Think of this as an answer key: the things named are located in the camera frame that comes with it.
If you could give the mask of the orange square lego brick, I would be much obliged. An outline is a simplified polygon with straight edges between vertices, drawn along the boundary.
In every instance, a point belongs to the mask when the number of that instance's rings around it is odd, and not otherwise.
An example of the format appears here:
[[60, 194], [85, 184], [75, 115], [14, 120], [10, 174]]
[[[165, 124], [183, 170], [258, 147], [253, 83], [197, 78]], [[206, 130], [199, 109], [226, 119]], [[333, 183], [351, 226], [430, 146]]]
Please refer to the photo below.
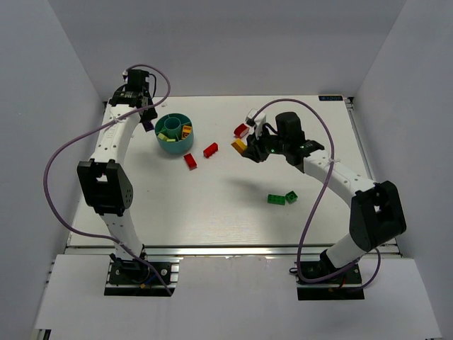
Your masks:
[[185, 138], [187, 138], [191, 132], [192, 132], [192, 127], [189, 125], [184, 125], [182, 127], [181, 139], [184, 140]]

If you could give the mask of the light green square lego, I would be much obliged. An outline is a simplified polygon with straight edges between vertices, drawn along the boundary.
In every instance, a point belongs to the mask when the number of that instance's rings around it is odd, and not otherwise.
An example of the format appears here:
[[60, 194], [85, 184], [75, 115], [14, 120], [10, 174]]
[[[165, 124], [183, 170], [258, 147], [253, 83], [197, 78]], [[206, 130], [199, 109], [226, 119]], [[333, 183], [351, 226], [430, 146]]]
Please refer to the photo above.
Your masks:
[[167, 136], [165, 136], [165, 135], [162, 134], [162, 133], [159, 133], [159, 134], [158, 134], [158, 138], [159, 138], [160, 140], [163, 140], [163, 141], [166, 141], [166, 140], [168, 139]]

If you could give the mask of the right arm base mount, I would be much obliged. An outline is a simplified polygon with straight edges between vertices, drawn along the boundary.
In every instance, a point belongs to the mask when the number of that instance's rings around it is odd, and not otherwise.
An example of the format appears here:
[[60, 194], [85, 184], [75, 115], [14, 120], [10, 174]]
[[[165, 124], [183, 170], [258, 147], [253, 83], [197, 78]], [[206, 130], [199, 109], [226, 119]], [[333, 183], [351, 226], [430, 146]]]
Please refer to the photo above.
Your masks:
[[359, 266], [319, 283], [306, 283], [297, 274], [297, 267], [289, 269], [296, 279], [298, 301], [353, 301], [364, 300], [364, 288]]

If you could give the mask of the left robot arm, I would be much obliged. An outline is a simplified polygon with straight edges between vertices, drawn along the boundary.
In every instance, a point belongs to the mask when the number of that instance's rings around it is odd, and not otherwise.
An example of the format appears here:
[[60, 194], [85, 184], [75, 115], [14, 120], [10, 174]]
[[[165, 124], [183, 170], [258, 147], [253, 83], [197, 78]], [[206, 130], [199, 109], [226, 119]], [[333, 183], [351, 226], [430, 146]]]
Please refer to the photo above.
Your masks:
[[135, 128], [143, 113], [122, 115], [152, 103], [149, 93], [149, 72], [133, 69], [125, 84], [118, 88], [105, 106], [103, 123], [109, 127], [100, 132], [98, 146], [88, 161], [81, 161], [77, 174], [87, 206], [94, 209], [116, 240], [115, 256], [132, 261], [145, 257], [130, 214], [133, 187], [122, 163]]

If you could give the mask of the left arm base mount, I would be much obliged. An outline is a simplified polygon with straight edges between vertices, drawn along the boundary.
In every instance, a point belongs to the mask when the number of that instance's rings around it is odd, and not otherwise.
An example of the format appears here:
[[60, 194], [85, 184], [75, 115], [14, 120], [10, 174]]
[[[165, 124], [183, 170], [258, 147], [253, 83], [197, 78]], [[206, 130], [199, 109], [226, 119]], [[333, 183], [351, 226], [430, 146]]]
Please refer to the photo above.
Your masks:
[[[163, 282], [173, 293], [178, 281], [178, 264], [152, 261]], [[169, 297], [161, 281], [148, 266], [136, 261], [111, 261], [105, 282], [104, 296]]]

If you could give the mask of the yellow long lego brick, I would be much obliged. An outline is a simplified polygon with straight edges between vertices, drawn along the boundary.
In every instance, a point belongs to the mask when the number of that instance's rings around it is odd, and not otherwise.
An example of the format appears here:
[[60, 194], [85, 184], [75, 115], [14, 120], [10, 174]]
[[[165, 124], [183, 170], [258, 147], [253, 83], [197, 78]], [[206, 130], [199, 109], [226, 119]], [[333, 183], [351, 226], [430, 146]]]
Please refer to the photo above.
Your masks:
[[247, 145], [241, 140], [236, 139], [231, 143], [231, 146], [239, 153], [243, 154], [247, 150]]

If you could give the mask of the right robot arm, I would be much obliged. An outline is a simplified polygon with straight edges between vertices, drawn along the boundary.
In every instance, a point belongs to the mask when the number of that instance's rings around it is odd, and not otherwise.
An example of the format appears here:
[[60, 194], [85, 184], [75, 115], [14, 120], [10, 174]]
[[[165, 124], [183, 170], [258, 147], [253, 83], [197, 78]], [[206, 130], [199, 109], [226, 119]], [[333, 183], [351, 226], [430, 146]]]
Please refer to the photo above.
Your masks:
[[406, 231], [398, 189], [390, 181], [377, 183], [329, 157], [325, 147], [308, 140], [294, 112], [276, 116], [277, 127], [264, 119], [247, 123], [254, 131], [247, 137], [243, 157], [256, 163], [271, 154], [327, 186], [350, 208], [348, 233], [320, 255], [321, 275], [330, 275]]

